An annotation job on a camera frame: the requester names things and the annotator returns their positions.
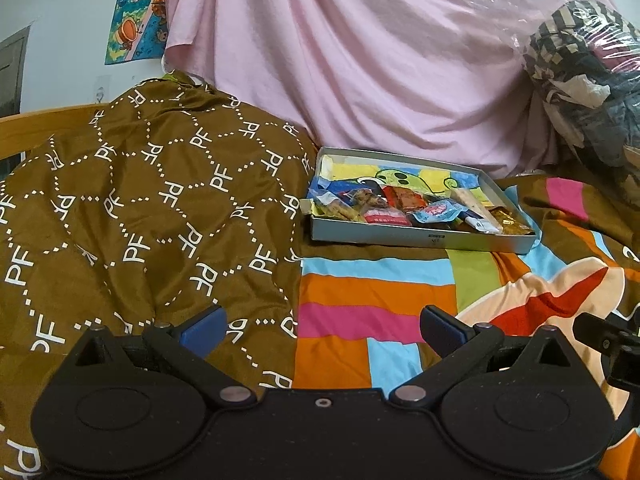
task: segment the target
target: screw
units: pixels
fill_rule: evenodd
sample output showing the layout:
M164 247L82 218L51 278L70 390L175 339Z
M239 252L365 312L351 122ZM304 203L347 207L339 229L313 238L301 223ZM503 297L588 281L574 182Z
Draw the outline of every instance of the screw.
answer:
M220 390L220 398L226 402L244 402L251 397L251 390L244 386L227 386Z
M401 400L407 400L408 402L417 402L427 396L427 392L420 386L414 384L407 384L406 386L400 386L396 390L396 397Z

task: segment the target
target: red shape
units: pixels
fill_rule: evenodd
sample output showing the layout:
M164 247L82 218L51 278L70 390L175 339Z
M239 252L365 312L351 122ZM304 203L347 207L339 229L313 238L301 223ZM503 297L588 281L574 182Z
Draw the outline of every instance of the red shape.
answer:
M527 303L500 314L492 323L506 335L531 335L552 316L575 316L587 297L602 283L608 270L608 267L597 270L557 298L551 292L531 296Z

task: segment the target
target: pink stripe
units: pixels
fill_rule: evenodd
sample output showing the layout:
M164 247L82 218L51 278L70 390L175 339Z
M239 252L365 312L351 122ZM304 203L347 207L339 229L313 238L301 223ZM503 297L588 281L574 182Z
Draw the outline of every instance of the pink stripe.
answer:
M546 180L546 192L549 195L549 203L553 207L588 221L589 215L584 210L582 202L583 187L583 183L565 178L548 178Z
M424 343L418 316L393 314L369 305L325 306L303 303L298 309L298 336L336 335L346 340L372 337L403 344Z

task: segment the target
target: round joint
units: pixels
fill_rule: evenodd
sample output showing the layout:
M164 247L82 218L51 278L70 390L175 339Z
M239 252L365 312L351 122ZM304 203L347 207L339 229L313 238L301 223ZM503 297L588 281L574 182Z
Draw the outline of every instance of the round joint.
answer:
M316 399L316 406L318 408L328 408L332 405L331 399Z
M420 386L414 384L407 384L406 386L400 386L396 390L396 397L407 402L417 402L424 399L427 396L427 392Z
M220 390L220 398L226 402L245 402L251 397L251 390L244 386L227 386Z

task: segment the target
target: door frame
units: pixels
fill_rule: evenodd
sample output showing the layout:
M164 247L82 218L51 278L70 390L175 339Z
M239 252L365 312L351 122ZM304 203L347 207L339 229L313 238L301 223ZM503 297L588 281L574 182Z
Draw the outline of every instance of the door frame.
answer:
M18 81L15 87L16 91L16 100L15 100L15 113L20 113L20 103L22 101L22 74L24 73L24 57L27 53L27 42L29 41L29 31L31 30L31 25L28 25L23 30L19 30L15 34L9 36L6 40L0 41L0 50L4 47L9 46L16 41L24 40L22 43L22 51L20 53L20 61L18 62Z

